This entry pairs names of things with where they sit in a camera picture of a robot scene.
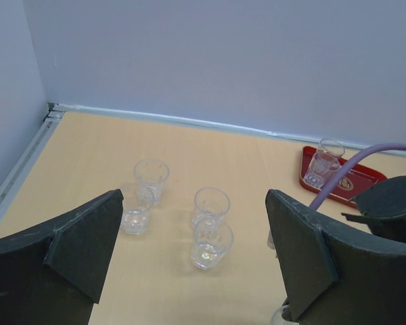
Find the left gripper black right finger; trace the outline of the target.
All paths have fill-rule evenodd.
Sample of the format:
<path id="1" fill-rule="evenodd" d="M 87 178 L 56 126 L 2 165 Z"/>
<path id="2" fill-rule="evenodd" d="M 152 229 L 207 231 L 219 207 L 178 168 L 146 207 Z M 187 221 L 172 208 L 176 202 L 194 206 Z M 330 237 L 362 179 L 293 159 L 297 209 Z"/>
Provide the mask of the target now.
<path id="1" fill-rule="evenodd" d="M 299 324 L 406 324 L 406 244 L 266 195 L 288 306 Z"/>

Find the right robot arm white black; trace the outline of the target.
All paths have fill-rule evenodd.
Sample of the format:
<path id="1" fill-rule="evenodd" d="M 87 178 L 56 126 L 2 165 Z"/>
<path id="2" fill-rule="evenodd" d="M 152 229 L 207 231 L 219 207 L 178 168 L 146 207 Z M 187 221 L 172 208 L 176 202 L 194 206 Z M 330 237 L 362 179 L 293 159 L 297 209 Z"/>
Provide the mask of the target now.
<path id="1" fill-rule="evenodd" d="M 360 214 L 343 213 L 348 221 L 367 225 L 375 236 L 406 243 L 406 175 L 377 183 L 353 202 Z"/>

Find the clear shot glass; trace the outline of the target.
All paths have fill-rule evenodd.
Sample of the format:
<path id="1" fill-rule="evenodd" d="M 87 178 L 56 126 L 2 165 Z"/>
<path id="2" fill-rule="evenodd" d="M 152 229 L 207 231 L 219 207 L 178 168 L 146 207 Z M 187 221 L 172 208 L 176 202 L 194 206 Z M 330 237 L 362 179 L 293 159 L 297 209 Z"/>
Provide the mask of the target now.
<path id="1" fill-rule="evenodd" d="M 233 230 L 228 223 L 205 218 L 194 227 L 194 245 L 191 260 L 200 269 L 216 267 L 233 246 Z"/>
<path id="2" fill-rule="evenodd" d="M 205 187 L 199 189 L 194 196 L 195 213 L 192 225 L 207 217 L 222 219 L 229 212 L 231 202 L 228 195 L 219 188 Z"/>
<path id="3" fill-rule="evenodd" d="M 155 203 L 158 204 L 170 175 L 168 165 L 157 158 L 145 158 L 135 165 L 133 172 L 138 182 L 153 191 Z"/>
<path id="4" fill-rule="evenodd" d="M 154 193 L 140 183 L 126 183 L 120 189 L 124 197 L 121 228 L 127 234 L 141 234 L 148 227 Z"/>
<path id="5" fill-rule="evenodd" d="M 340 168 L 339 159 L 345 153 L 344 146 L 330 138 L 323 138 L 302 178 L 305 183 L 321 189 Z"/>

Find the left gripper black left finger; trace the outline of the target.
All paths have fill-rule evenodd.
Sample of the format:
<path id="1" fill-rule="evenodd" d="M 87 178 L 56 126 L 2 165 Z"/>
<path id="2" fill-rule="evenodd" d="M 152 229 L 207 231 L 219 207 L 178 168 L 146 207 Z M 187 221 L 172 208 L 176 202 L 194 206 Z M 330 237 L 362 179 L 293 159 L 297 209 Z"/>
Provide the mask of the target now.
<path id="1" fill-rule="evenodd" d="M 104 287 L 122 218 L 110 190 L 0 238 L 0 324 L 88 324 Z"/>

